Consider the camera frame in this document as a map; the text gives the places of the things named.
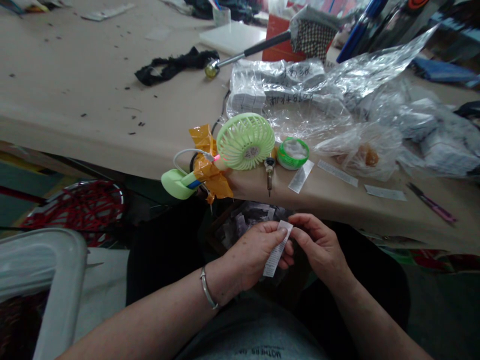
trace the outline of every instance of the person's right hand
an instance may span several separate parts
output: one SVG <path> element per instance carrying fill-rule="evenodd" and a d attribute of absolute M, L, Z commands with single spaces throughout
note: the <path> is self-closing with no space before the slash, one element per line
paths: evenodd
<path fill-rule="evenodd" d="M 355 281 L 335 231 L 312 214 L 298 213 L 290 216 L 288 222 L 295 226 L 290 237 L 300 245 L 315 274 L 332 292 Z"/>

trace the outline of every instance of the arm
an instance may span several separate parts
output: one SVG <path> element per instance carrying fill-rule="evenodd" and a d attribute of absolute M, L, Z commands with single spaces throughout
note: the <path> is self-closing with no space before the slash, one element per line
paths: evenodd
<path fill-rule="evenodd" d="M 432 358 L 417 345 L 355 278 L 337 235 L 311 214 L 295 214 L 291 236 L 329 288 L 362 359 Z"/>
<path fill-rule="evenodd" d="M 269 221 L 252 227 L 224 256 L 205 267 L 211 297 L 221 306 L 253 287 L 285 229 Z M 292 243 L 280 266 L 293 264 Z M 198 269 L 126 307 L 75 343 L 59 360 L 171 359 L 217 313 L 212 310 Z"/>

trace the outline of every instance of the work table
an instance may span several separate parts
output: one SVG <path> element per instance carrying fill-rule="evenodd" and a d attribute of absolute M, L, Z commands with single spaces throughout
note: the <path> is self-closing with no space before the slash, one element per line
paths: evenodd
<path fill-rule="evenodd" d="M 188 129 L 218 119 L 231 67 L 222 68 L 214 80 L 207 80 L 202 70 L 187 70 L 165 83 L 143 86 L 135 71 L 153 58 L 185 54 L 192 46 L 207 49 L 198 34 L 213 22 L 181 15 L 156 0 L 135 3 L 102 22 L 80 15 L 120 5 L 120 0 L 79 1 L 75 8 L 23 19 L 0 10 L 5 35 L 0 39 L 0 140 L 156 180 L 173 167 L 173 156 L 193 146 Z M 145 39 L 156 27 L 171 32 L 163 41 Z M 480 98 L 473 91 L 406 76 L 435 91 L 446 104 Z M 310 159 L 317 163 L 319 157 Z M 182 157 L 185 165 L 189 160 Z M 381 235 L 410 237 L 424 242 L 422 248 L 480 255 L 480 190 L 471 182 L 413 180 L 458 218 L 448 225 L 406 188 L 411 179 L 400 172 L 385 183 L 360 177 L 355 188 L 315 166 L 300 194 L 288 189 L 294 174 L 275 168 L 271 198 L 263 166 L 230 172 L 228 179 L 239 199 L 312 212 Z M 363 184 L 402 190 L 407 201 L 368 195 Z"/>

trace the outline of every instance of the silver bracelet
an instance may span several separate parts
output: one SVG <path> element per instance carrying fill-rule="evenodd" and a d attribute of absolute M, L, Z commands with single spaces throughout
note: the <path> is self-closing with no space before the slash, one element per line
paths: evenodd
<path fill-rule="evenodd" d="M 210 303 L 210 306 L 211 306 L 212 310 L 216 310 L 216 309 L 219 308 L 219 304 L 215 303 L 215 301 L 210 296 L 209 288 L 207 287 L 206 276 L 207 276 L 207 274 L 205 273 L 205 266 L 204 266 L 204 267 L 201 268 L 201 275 L 200 275 L 201 286 L 203 287 L 203 292 L 205 293 L 206 299 Z"/>

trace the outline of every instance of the hammer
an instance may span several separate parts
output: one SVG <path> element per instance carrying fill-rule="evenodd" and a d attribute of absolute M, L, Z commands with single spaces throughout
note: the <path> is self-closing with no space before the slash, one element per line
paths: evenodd
<path fill-rule="evenodd" d="M 240 59 L 246 58 L 247 56 L 259 53 L 263 50 L 266 50 L 268 48 L 274 47 L 275 45 L 283 43 L 284 41 L 290 40 L 291 35 L 292 34 L 290 33 L 290 29 L 288 29 L 287 31 L 284 31 L 278 34 L 277 36 L 271 37 L 268 40 L 261 41 L 258 44 L 253 45 L 252 47 L 249 47 L 244 52 L 238 53 L 237 55 L 229 57 L 226 60 L 223 60 L 223 61 L 220 61 L 217 59 L 212 60 L 205 67 L 205 75 L 207 78 L 213 79 L 219 73 L 220 68 L 224 67 L 225 65 L 235 63 Z"/>

